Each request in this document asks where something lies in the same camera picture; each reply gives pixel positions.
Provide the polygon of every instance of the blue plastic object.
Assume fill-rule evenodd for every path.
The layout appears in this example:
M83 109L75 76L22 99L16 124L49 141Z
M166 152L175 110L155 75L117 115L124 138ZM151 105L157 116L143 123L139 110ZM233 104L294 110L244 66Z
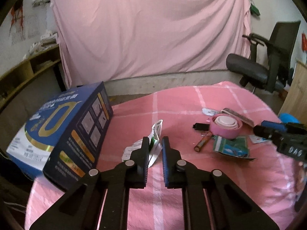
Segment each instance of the blue plastic object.
M298 119L296 119L295 117L293 117L292 115L290 115L288 113L281 113L279 115L279 119L283 123L300 123L300 121Z

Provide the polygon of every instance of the pink tablecloth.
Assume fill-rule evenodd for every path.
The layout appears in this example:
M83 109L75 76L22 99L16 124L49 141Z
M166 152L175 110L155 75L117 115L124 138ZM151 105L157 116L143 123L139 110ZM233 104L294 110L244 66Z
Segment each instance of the pink tablecloth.
M125 147L147 136L153 123L163 119L162 136L169 136L171 147L179 150L183 159L203 170L222 170L280 229L285 229L295 216L292 159L277 153L270 142L252 144L249 139L251 156L258 158L253 162L237 161L214 153L213 141L196 153L193 148L201 135L192 129L192 125L207 120L208 116L201 112L203 107L216 110L228 107L255 123L278 121L259 98L227 81L156 92L113 107L114 117L102 145L97 168L101 171L114 168L121 162ZM245 126L242 135L251 132L252 129ZM62 194L44 177L37 178L27 205L25 229L28 230ZM161 159L149 169L146 188L130 192L128 229L184 229L181 191L164 187Z

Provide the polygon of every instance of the black chair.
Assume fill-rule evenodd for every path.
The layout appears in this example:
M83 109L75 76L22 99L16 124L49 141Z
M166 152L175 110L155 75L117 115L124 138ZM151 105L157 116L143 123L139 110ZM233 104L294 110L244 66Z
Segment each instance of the black chair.
M300 21L277 22L269 40L255 33L242 35L251 43L251 59L231 53L226 59L228 70L242 74L240 85L251 83L253 93L256 88L272 93L281 91L287 82L291 85L294 69L290 68L290 61L299 26ZM269 69L256 62L258 44L267 46Z

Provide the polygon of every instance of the blue box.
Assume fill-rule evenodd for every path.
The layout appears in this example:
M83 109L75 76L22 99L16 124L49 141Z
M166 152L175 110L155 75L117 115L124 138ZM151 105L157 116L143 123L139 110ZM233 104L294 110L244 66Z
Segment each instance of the blue box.
M68 190L96 167L112 115L103 82L69 89L42 105L7 154L32 179L43 173Z

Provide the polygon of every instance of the round metal bolt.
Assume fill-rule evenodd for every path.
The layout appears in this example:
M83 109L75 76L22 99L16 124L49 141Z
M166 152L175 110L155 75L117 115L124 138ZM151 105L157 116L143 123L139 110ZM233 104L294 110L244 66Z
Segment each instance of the round metal bolt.
M187 164L187 162L185 160L178 160L177 161L178 166L185 166L186 164Z
M221 176L222 175L222 172L220 170L213 170L213 175L214 176Z
M88 174L90 175L90 176L95 176L95 175L97 175L98 174L98 170L97 169L92 169L92 170L90 170L89 172L88 172Z
M133 160L127 160L126 162L125 162L125 164L127 165L127 166L133 166L134 165L134 161Z

